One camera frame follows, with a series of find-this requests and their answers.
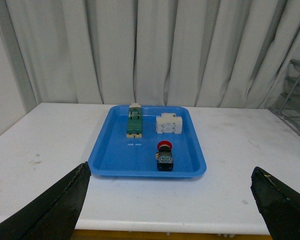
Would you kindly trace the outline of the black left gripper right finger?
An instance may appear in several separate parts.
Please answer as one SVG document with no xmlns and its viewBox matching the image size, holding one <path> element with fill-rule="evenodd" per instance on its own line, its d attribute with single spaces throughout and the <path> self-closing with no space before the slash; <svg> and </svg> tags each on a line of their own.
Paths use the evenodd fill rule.
<svg viewBox="0 0 300 240">
<path fill-rule="evenodd" d="M 258 166 L 250 188 L 272 239 L 300 240 L 300 193 Z"/>
</svg>

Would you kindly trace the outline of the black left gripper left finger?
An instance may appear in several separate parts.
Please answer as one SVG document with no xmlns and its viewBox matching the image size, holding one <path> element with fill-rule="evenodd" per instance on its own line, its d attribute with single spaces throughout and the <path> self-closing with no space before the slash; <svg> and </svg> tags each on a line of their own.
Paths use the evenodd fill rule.
<svg viewBox="0 0 300 240">
<path fill-rule="evenodd" d="M 0 223 L 0 240 L 69 240 L 90 181 L 81 163 L 21 210 Z"/>
</svg>

